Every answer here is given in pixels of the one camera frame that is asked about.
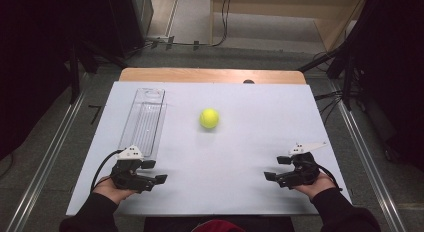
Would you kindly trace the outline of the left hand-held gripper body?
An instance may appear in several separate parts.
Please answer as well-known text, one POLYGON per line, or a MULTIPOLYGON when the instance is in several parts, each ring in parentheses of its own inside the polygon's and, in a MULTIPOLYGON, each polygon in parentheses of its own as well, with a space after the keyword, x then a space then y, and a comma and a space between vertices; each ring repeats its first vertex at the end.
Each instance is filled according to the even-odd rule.
POLYGON ((111 178, 118 189, 134 190, 137 193, 151 191, 155 178, 139 175, 140 165, 146 159, 140 149, 132 145, 116 155, 117 162, 112 168, 111 178))

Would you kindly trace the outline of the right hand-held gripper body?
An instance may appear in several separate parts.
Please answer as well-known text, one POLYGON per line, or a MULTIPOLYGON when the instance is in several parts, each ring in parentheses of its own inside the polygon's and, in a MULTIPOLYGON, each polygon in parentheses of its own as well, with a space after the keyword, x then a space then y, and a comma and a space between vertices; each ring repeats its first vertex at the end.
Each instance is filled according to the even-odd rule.
POLYGON ((325 142, 297 143, 289 152, 288 157, 292 158, 290 165, 294 170, 283 174, 277 174, 276 182, 280 187, 292 188, 299 185, 313 184, 319 173, 319 165, 315 161, 312 151, 325 147, 325 142))

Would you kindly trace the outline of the clear plastic tray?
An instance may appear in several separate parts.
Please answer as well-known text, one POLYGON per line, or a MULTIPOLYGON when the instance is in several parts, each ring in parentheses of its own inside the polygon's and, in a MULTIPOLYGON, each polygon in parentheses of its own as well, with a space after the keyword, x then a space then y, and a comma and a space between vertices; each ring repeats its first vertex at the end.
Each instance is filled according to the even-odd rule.
POLYGON ((166 108, 163 89, 139 88, 135 93, 118 148, 136 146, 145 159, 155 160, 166 108))

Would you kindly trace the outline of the yellow tennis ball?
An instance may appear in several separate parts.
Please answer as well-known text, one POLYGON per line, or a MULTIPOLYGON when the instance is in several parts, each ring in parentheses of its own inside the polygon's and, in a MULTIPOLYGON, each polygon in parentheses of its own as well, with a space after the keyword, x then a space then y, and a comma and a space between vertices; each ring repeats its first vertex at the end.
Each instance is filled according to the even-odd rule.
POLYGON ((199 117, 200 125, 207 129, 215 128, 219 123, 219 113, 212 109, 204 109, 199 117))

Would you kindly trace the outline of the person's right hand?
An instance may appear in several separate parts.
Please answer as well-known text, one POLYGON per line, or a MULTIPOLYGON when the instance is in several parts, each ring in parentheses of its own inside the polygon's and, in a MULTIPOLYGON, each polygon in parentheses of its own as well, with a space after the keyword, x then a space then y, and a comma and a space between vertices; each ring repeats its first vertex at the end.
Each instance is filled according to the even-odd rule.
POLYGON ((299 185, 294 187, 295 190, 305 194, 310 200, 319 193, 331 188, 335 188, 335 184, 333 180, 324 173, 320 173, 316 181, 311 185, 299 185))

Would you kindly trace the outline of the person's left hand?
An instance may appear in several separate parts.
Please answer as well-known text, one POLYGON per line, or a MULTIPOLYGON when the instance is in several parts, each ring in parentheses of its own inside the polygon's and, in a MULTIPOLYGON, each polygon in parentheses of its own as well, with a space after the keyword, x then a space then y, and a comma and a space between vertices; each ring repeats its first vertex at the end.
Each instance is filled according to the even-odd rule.
POLYGON ((119 205, 121 201, 135 194, 135 191, 118 189, 113 180, 109 176, 105 176, 96 183, 93 193, 101 194, 119 205))

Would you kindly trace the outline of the person's red clothing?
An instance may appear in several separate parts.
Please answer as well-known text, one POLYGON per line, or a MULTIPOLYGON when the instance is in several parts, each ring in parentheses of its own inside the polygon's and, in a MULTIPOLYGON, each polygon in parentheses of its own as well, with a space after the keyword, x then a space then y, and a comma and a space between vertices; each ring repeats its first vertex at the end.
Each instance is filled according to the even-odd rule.
POLYGON ((246 232, 243 228, 226 220, 209 220, 197 225, 190 232, 246 232))

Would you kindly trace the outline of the black stand with legs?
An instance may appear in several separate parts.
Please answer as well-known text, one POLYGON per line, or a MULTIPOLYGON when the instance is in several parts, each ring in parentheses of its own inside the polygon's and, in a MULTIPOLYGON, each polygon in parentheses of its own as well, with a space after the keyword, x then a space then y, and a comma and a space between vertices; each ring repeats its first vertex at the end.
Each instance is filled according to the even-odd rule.
POLYGON ((69 50, 69 72, 71 81, 71 99, 70 103, 74 104, 81 94, 80 89, 80 76, 78 65, 81 64, 88 73, 95 74, 98 70, 98 63, 94 55, 100 55, 112 64, 117 65, 119 68, 127 68, 128 65, 111 53, 106 52, 101 47, 95 45, 93 42, 81 40, 79 38, 70 38, 68 41, 69 50))
POLYGON ((326 74, 329 79, 336 79, 341 73, 344 73, 344 81, 342 88, 342 101, 348 110, 351 110, 350 98, 351 98, 351 84, 355 69, 355 57, 350 49, 348 42, 343 42, 336 49, 325 52, 323 55, 311 62, 298 68, 298 71, 305 73, 306 71, 317 67, 324 62, 331 60, 326 74))

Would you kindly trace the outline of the light wooden shelf unit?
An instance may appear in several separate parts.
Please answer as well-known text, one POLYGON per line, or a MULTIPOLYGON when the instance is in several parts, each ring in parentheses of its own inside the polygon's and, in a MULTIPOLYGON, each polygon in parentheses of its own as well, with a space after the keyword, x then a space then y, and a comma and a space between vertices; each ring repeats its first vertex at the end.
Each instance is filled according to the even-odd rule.
POLYGON ((331 51, 366 0, 210 0, 211 40, 227 17, 228 47, 331 51))

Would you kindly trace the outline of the black cabinet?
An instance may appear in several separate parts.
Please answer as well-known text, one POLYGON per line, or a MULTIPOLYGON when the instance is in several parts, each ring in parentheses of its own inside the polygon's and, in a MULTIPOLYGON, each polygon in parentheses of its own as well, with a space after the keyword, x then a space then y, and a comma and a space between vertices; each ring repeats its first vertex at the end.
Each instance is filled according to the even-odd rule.
POLYGON ((118 54, 126 57, 145 45, 154 9, 152 0, 109 0, 118 54))

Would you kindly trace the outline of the metal floor rail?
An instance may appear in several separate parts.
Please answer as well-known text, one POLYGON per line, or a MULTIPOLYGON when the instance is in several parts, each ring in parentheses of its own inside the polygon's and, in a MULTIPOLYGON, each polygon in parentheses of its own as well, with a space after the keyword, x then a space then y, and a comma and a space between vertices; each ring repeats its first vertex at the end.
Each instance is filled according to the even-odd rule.
POLYGON ((34 176, 23 193, 15 213, 9 222, 6 232, 22 232, 25 224, 42 192, 62 145, 69 133, 77 113, 85 99, 86 91, 83 90, 73 104, 69 105, 61 123, 49 144, 45 155, 38 166, 34 176))
POLYGON ((369 209, 383 232, 407 232, 353 111, 337 96, 325 123, 353 204, 369 209))

